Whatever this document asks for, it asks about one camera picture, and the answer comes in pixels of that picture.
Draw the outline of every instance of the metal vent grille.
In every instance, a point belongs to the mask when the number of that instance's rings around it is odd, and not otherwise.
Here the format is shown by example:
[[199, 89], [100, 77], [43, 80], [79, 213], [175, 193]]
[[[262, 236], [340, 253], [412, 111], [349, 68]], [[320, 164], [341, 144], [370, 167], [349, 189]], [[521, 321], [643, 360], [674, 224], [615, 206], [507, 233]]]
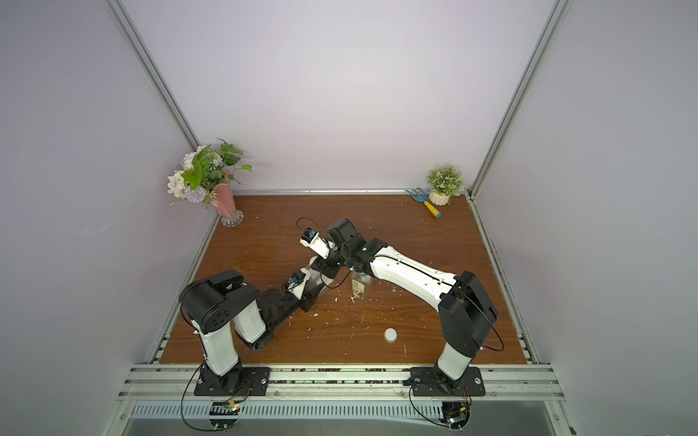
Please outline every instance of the metal vent grille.
[[[441, 417], [441, 403], [416, 400], [415, 407], [430, 419]], [[407, 401], [248, 401], [242, 419], [422, 419]], [[184, 416], [207, 418], [224, 412], [209, 401], [187, 401]], [[137, 401], [132, 418], [179, 418], [178, 401]]]

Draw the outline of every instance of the white flower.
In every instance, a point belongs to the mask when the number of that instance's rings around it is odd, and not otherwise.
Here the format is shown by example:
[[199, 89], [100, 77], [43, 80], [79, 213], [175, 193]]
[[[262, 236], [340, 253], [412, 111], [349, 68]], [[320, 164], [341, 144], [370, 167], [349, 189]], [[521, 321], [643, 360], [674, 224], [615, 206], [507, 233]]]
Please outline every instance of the white flower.
[[220, 154], [216, 153], [215, 151], [212, 151], [209, 153], [207, 156], [208, 159], [211, 159], [211, 163], [214, 164], [215, 167], [222, 167], [223, 166], [223, 158], [221, 157]]
[[191, 163], [194, 160], [194, 156], [196, 156], [197, 151], [192, 151], [191, 153], [187, 153], [184, 155], [184, 159], [181, 160], [181, 167], [184, 168], [184, 171], [189, 171], [191, 170]]
[[184, 198], [184, 178], [181, 176], [184, 171], [175, 171], [173, 175], [168, 176], [168, 194], [173, 194], [177, 198]]

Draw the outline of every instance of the wooden tabletop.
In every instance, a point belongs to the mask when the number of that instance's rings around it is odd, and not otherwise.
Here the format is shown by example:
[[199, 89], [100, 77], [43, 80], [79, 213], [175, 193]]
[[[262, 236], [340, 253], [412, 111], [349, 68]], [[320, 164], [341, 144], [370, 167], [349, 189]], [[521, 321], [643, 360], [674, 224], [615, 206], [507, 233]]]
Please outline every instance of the wooden tabletop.
[[[238, 270], [248, 283], [264, 291], [279, 288], [315, 253], [300, 243], [300, 217], [314, 219], [326, 229], [348, 218], [366, 239], [378, 238], [404, 255], [433, 268], [460, 275], [474, 273], [499, 310], [495, 327], [504, 352], [480, 351], [474, 363], [525, 363], [516, 331], [494, 277], [477, 225], [464, 197], [440, 206], [441, 218], [407, 195], [245, 196], [235, 199], [245, 214], [233, 228], [218, 225], [196, 274], [197, 279], [228, 269]], [[307, 221], [301, 227], [314, 227]], [[336, 283], [344, 279], [339, 272]], [[383, 338], [397, 330], [397, 341]], [[251, 351], [233, 333], [244, 363], [408, 363], [432, 364], [445, 340], [438, 313], [426, 302], [396, 285], [376, 280], [365, 300], [352, 298], [351, 279], [325, 290], [309, 313], [296, 311], [274, 330], [274, 339]], [[499, 348], [494, 333], [486, 345]], [[177, 320], [161, 363], [200, 363], [202, 347], [192, 328]]]

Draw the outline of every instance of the glass vase base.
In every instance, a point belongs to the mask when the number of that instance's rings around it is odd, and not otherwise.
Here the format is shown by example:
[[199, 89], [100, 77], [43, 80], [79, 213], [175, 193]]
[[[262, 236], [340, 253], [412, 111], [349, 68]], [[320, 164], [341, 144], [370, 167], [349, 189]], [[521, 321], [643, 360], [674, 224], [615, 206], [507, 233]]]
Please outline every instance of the glass vase base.
[[236, 225], [242, 223], [242, 218], [245, 218], [245, 215], [242, 213], [242, 211], [237, 210], [235, 211], [235, 215], [231, 217], [221, 216], [221, 224], [226, 227], [235, 227]]

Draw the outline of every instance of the wire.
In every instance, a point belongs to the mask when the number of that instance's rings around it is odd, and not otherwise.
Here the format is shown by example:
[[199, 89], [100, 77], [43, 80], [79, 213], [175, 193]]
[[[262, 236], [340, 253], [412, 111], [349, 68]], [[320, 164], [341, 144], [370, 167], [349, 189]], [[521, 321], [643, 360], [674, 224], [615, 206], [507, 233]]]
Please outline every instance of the wire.
[[492, 323], [487, 319], [487, 317], [485, 316], [482, 309], [477, 304], [475, 304], [475, 302], [472, 299], [470, 299], [470, 297], [468, 295], [466, 295], [466, 294], [463, 294], [463, 295], [468, 299], [469, 302], [471, 302], [473, 304], [473, 306], [475, 306], [476, 309], [478, 309], [480, 311], [480, 313], [482, 313], [482, 317], [484, 318], [485, 321], [487, 321], [487, 324], [489, 324], [489, 326], [492, 329], [492, 331], [494, 332], [494, 334], [497, 335], [497, 339], [499, 339], [499, 343], [502, 344], [502, 347], [500, 349], [488, 347], [487, 345], [483, 345], [482, 347], [487, 348], [487, 349], [491, 349], [492, 351], [496, 351], [496, 352], [504, 351], [504, 341], [502, 340], [502, 337], [499, 336], [499, 332], [497, 331], [497, 329], [495, 329], [494, 326], [492, 325]]
[[301, 220], [308, 220], [311, 223], [313, 223], [315, 225], [315, 229], [317, 230], [317, 233], [320, 233], [320, 226], [315, 222], [314, 219], [308, 218], [307, 216], [302, 216], [302, 217], [298, 218], [298, 220], [296, 221], [296, 227], [298, 227], [300, 230], [303, 230], [303, 227], [298, 225], [298, 223], [300, 223]]
[[[245, 398], [243, 398], [242, 400], [238, 401], [238, 402], [235, 403], [235, 404], [244, 403], [244, 401], [245, 401], [247, 398], [250, 398], [250, 393], [252, 393], [252, 382], [250, 381], [250, 379], [245, 379], [245, 381], [247, 382], [247, 395], [245, 395]], [[237, 394], [238, 394], [238, 393], [240, 393], [240, 390], [239, 390], [239, 389], [238, 389], [238, 391], [235, 393], [235, 395], [233, 395], [232, 397], [230, 397], [230, 398], [228, 398], [227, 400], [225, 400], [225, 402], [226, 402], [226, 403], [230, 403], [230, 400], [232, 400], [233, 398], [237, 397]]]
[[412, 408], [413, 408], [413, 409], [415, 410], [415, 412], [417, 412], [422, 418], [426, 419], [428, 422], [432, 423], [433, 425], [439, 426], [439, 427], [451, 428], [451, 426], [446, 426], [445, 424], [439, 424], [438, 422], [432, 421], [431, 419], [429, 419], [429, 418], [427, 418], [426, 416], [424, 416], [424, 415], [419, 411], [419, 409], [416, 408], [415, 404], [412, 402], [412, 390], [413, 390], [413, 389], [415, 388], [415, 386], [417, 386], [418, 384], [423, 384], [424, 386], [428, 386], [428, 384], [426, 384], [426, 383], [415, 383], [415, 384], [413, 384], [412, 386], [410, 386], [410, 390], [407, 392], [407, 396], [408, 396], [409, 399], [410, 399], [410, 404], [412, 405]]
[[327, 283], [325, 283], [325, 281], [322, 279], [322, 269], [323, 269], [323, 268], [325, 268], [325, 264], [322, 264], [322, 266], [320, 267], [320, 280], [322, 281], [322, 284], [325, 285], [325, 287], [326, 287], [327, 289], [337, 289], [338, 287], [342, 286], [342, 283], [344, 283], [344, 280], [346, 280], [347, 277], [349, 277], [349, 274], [351, 274], [352, 271], [353, 271], [351, 268], [349, 268], [349, 271], [347, 271], [347, 275], [344, 276], [344, 278], [342, 279], [342, 281], [339, 282], [339, 284], [338, 284], [337, 286], [330, 286], [330, 285], [328, 285]]
[[291, 287], [288, 287], [288, 283], [284, 283], [283, 285], [281, 285], [281, 290], [282, 291], [290, 291], [296, 287], [299, 287], [302, 283], [303, 283], [303, 280], [299, 280], [299, 281], [295, 282], [293, 284], [293, 286], [291, 286]]
[[[205, 364], [206, 364], [205, 361], [201, 362], [201, 365], [199, 365], [199, 367], [196, 368], [196, 371], [194, 371], [194, 373], [191, 375], [191, 378], [187, 382], [186, 388], [184, 388], [184, 392], [182, 392], [182, 394], [181, 394], [181, 400], [179, 401], [179, 415], [181, 416], [181, 420], [184, 423], [184, 425], [186, 425], [187, 427], [189, 427], [192, 430], [205, 431], [205, 432], [216, 432], [216, 431], [230, 430], [232, 428], [232, 426], [223, 427], [223, 428], [213, 428], [213, 429], [197, 428], [197, 427], [192, 426], [190, 423], [186, 422], [186, 419], [184, 418], [184, 396], [186, 395], [187, 389], [189, 389], [189, 385], [191, 384], [191, 381], [194, 380], [194, 376], [196, 375], [197, 372], [201, 371], [201, 369], [204, 367]], [[252, 390], [252, 382], [250, 382], [249, 379], [245, 379], [245, 380], [247, 380], [250, 387], [247, 389], [247, 396], [242, 401], [245, 401], [247, 399], [247, 397], [250, 396], [250, 391]], [[239, 392], [240, 392], [240, 390], [238, 389], [238, 392], [236, 392], [235, 395], [233, 395], [230, 398], [235, 397]]]

